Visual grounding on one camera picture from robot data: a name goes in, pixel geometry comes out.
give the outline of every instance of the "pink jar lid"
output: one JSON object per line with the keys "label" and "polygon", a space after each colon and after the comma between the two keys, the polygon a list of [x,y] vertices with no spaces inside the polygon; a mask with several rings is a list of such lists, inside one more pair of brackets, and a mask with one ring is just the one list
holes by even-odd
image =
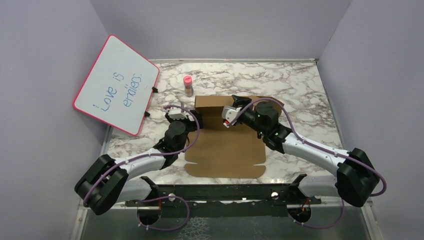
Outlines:
{"label": "pink jar lid", "polygon": [[184,86],[190,86],[191,84],[193,84],[191,76],[185,76],[182,80],[184,81]]}

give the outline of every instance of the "black motor joint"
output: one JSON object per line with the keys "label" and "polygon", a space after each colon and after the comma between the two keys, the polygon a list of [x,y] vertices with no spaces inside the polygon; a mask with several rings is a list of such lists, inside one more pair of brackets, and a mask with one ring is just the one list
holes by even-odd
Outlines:
{"label": "black motor joint", "polygon": [[[244,108],[252,99],[248,97],[232,95],[234,100],[232,106],[235,108]],[[265,145],[273,150],[284,154],[282,143],[292,132],[288,127],[279,123],[279,111],[269,101],[259,102],[256,107],[249,107],[237,119],[237,123],[245,124],[255,130],[258,139],[262,138]]]}
{"label": "black motor joint", "polygon": [[[190,110],[190,112],[196,117],[200,129],[202,129],[202,115],[195,110]],[[153,148],[159,150],[161,153],[173,153],[184,149],[189,133],[198,130],[196,122],[191,121],[189,118],[172,119],[168,113],[165,114],[165,118],[170,123],[169,127],[165,131],[164,137]],[[166,160],[162,169],[172,165],[177,160],[178,154],[166,155],[164,157]]]}

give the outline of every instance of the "cardboard box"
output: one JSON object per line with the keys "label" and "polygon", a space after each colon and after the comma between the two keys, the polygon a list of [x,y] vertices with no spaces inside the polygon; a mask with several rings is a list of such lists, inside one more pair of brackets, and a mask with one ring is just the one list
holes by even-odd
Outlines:
{"label": "cardboard box", "polygon": [[[248,96],[252,100],[264,96]],[[221,113],[233,105],[231,96],[196,96],[194,107],[202,114],[203,129],[197,142],[185,153],[188,174],[194,177],[253,179],[266,170],[265,144],[256,131],[244,124],[226,128]],[[281,108],[274,104],[281,114]],[[196,133],[188,137],[194,139]]]}

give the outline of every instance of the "cardboard flap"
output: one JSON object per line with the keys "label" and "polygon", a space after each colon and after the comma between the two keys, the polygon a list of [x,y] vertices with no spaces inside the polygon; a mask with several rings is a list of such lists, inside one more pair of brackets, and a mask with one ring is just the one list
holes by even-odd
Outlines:
{"label": "cardboard flap", "polygon": [[[252,100],[257,100],[261,98],[270,98],[278,101],[280,104],[284,105],[280,100],[275,99],[272,96],[240,96],[245,98],[250,98]],[[233,105],[233,98],[231,96],[196,96],[194,100],[194,107],[196,111],[199,113],[202,113],[204,116],[221,116],[221,113],[223,111],[224,106],[231,106]],[[275,109],[278,110],[278,115],[281,115],[282,109],[281,107],[276,104],[275,102],[272,102],[272,105]]]}
{"label": "cardboard flap", "polygon": [[266,167],[230,165],[222,167],[217,164],[191,164],[187,163],[185,170],[194,177],[201,178],[237,178],[237,179],[255,179],[265,173]]}

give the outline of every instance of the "whiteboard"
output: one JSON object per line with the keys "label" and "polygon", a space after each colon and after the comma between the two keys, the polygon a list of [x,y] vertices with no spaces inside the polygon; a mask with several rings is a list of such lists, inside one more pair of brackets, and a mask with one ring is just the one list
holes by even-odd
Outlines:
{"label": "whiteboard", "polygon": [[137,135],[158,76],[157,66],[110,35],[76,95],[73,107]]}

